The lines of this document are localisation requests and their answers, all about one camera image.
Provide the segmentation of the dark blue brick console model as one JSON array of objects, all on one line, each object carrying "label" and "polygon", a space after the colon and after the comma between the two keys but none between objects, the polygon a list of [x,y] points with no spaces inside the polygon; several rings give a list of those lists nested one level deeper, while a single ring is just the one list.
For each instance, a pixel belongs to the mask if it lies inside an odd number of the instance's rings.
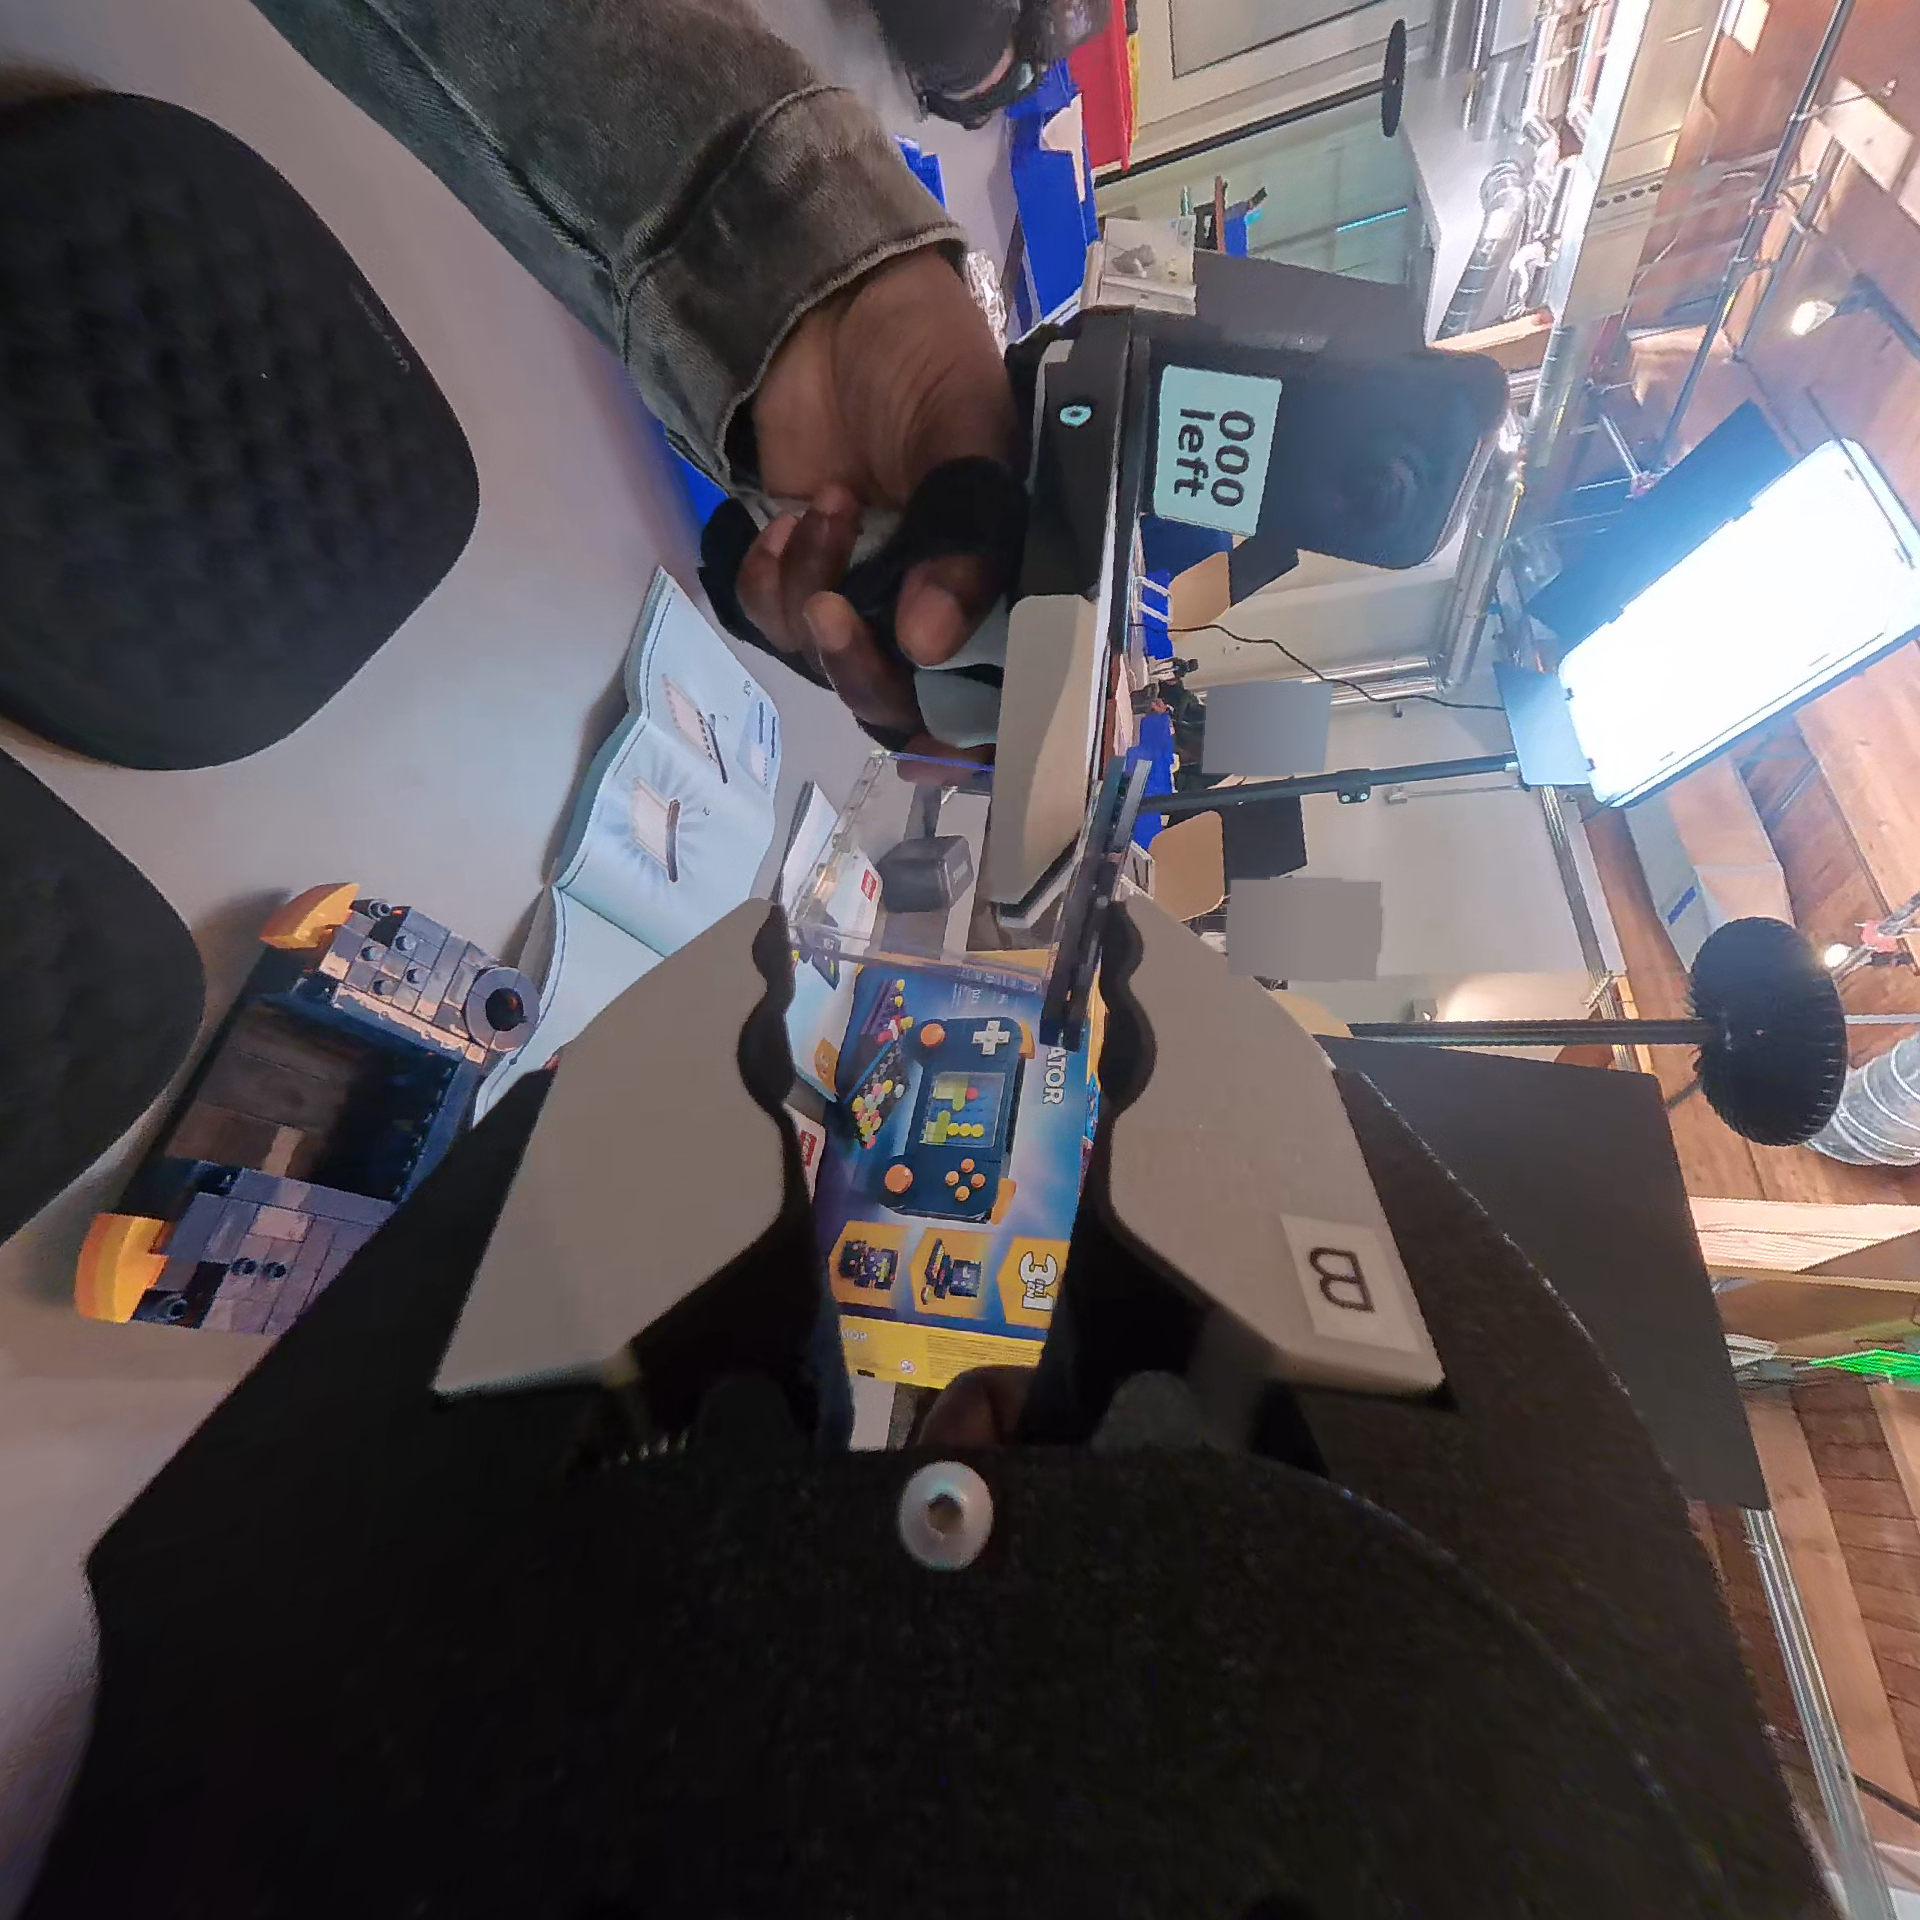
[{"label": "dark blue brick console model", "polygon": [[441,1163],[536,983],[424,909],[317,885],[258,932],[245,989],[81,1248],[106,1324],[274,1337]]}]

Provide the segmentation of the small blue plastic bin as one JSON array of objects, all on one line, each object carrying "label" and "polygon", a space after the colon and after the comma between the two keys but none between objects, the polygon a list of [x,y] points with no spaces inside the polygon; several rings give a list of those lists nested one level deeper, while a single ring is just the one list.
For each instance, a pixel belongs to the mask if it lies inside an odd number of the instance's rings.
[{"label": "small blue plastic bin", "polygon": [[1023,239],[1015,323],[1028,331],[1077,309],[1097,240],[1083,103],[1067,65],[1057,61],[1005,122]]}]

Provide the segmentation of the person's right hand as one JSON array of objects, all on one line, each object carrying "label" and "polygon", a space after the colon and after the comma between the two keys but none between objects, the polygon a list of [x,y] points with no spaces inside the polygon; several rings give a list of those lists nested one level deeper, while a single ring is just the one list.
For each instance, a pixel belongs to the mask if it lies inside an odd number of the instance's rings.
[{"label": "person's right hand", "polygon": [[1036,1372],[1015,1364],[979,1368],[940,1391],[924,1412],[914,1450],[973,1455],[1018,1441]]}]

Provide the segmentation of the bright studio light panel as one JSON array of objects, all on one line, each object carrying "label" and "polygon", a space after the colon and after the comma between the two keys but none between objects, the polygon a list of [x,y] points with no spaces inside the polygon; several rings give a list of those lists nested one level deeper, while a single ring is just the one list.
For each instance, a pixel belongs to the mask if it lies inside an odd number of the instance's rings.
[{"label": "bright studio light panel", "polygon": [[1624,809],[1916,639],[1917,533],[1851,439],[1807,452],[1571,650],[1496,683],[1525,787]]}]

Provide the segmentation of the black power adapter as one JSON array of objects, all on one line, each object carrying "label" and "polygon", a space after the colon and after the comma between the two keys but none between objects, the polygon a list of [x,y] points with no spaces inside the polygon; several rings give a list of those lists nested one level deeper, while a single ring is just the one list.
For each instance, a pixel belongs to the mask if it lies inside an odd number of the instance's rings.
[{"label": "black power adapter", "polygon": [[973,852],[963,835],[908,837],[875,859],[881,905],[890,917],[948,914],[973,885]]}]

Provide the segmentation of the person's left forearm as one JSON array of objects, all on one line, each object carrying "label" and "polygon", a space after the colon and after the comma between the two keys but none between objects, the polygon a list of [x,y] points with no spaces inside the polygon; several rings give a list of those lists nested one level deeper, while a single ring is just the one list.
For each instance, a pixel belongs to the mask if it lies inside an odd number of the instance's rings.
[{"label": "person's left forearm", "polygon": [[625,361],[713,480],[816,304],[965,236],[875,113],[753,5],[258,2]]}]

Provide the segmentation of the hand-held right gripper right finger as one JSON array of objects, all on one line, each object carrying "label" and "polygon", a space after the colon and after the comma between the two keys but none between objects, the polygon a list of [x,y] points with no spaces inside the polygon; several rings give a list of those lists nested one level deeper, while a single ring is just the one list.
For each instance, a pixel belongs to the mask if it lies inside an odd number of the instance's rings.
[{"label": "hand-held right gripper right finger", "polygon": [[1111,1125],[1111,1213],[1204,1312],[1204,1370],[1429,1396],[1444,1368],[1319,1041],[1189,927],[1129,899],[1103,954],[1109,1039],[1144,1023]]}]

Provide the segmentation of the red plastic bin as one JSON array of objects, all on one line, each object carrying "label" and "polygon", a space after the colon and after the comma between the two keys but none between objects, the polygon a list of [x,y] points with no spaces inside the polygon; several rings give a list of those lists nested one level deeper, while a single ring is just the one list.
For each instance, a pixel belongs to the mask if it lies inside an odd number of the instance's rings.
[{"label": "red plastic bin", "polygon": [[1138,119],[1138,2],[1109,2],[1107,25],[1067,55],[1097,171],[1129,165]]}]

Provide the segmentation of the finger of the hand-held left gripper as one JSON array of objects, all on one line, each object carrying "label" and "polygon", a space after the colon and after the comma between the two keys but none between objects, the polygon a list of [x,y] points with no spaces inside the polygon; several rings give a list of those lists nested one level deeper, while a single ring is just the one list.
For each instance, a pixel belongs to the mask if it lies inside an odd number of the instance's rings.
[{"label": "finger of the hand-held left gripper", "polygon": [[1032,921],[1081,848],[1109,699],[1107,618],[1073,593],[1012,607],[979,891]]}]

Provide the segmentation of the transparent brick window panel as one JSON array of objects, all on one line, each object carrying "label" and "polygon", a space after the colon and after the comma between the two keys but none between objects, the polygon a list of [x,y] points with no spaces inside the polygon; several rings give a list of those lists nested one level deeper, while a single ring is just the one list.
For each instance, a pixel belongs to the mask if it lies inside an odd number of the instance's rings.
[{"label": "transparent brick window panel", "polygon": [[1091,813],[1085,775],[877,753],[783,888],[795,959],[831,983],[887,967],[1037,987]]}]

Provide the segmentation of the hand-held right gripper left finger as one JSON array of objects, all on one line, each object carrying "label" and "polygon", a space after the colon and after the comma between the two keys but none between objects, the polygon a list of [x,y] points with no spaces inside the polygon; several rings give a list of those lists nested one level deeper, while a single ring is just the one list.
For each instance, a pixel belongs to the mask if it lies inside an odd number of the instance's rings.
[{"label": "hand-held right gripper left finger", "polygon": [[585,1381],[778,1226],[791,980],[783,907],[747,900],[560,1049],[440,1395]]}]

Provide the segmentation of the dark blue brick plate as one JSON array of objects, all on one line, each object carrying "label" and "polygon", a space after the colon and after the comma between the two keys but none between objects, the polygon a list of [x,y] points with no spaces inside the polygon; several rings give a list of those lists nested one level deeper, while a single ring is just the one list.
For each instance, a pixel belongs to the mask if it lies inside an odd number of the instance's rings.
[{"label": "dark blue brick plate", "polygon": [[1145,801],[1147,767],[1111,760],[1097,788],[1088,829],[1075,856],[1058,941],[1047,969],[1037,1041],[1042,1047],[1083,1044],[1097,985],[1100,955],[1120,880],[1137,852],[1137,816]]}]

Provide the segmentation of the black pole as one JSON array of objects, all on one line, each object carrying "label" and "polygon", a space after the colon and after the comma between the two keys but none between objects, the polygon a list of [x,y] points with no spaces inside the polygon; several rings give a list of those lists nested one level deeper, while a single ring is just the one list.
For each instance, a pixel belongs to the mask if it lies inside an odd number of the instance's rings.
[{"label": "black pole", "polygon": [[1431,785],[1469,777],[1505,777],[1515,775],[1519,768],[1521,757],[1515,753],[1506,753],[1467,760],[1431,760],[1392,767],[1385,771],[1356,768],[1263,783],[1242,780],[1235,785],[1218,785],[1211,788],[1144,796],[1138,803],[1138,812],[1159,813],[1167,821],[1181,821],[1204,809],[1232,809],[1271,801],[1306,801],[1319,796],[1332,796],[1343,804],[1361,804],[1370,801],[1379,788],[1387,787]]}]

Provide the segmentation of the large black wall panel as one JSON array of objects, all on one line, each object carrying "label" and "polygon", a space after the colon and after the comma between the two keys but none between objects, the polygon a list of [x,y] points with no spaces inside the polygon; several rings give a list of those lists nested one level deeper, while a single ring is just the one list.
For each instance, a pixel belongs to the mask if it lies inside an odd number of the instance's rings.
[{"label": "large black wall panel", "polygon": [[1650,1077],[1327,1041],[1593,1337],[1685,1495],[1769,1509],[1665,1101]]}]

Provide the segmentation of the person's left hand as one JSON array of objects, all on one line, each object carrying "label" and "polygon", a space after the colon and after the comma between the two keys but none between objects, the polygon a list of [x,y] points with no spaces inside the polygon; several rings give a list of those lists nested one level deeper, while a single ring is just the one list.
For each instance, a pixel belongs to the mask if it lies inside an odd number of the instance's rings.
[{"label": "person's left hand", "polygon": [[795,512],[770,519],[739,565],[737,603],[756,635],[831,685],[853,717],[905,733],[924,760],[992,763],[991,743],[927,731],[916,669],[960,655],[1002,600],[1002,557],[924,561],[897,600],[890,655],[839,586],[868,511],[905,511],[957,461],[1010,467],[1012,386],[992,330],[948,257],[927,247],[807,312],[747,412],[753,480]]}]

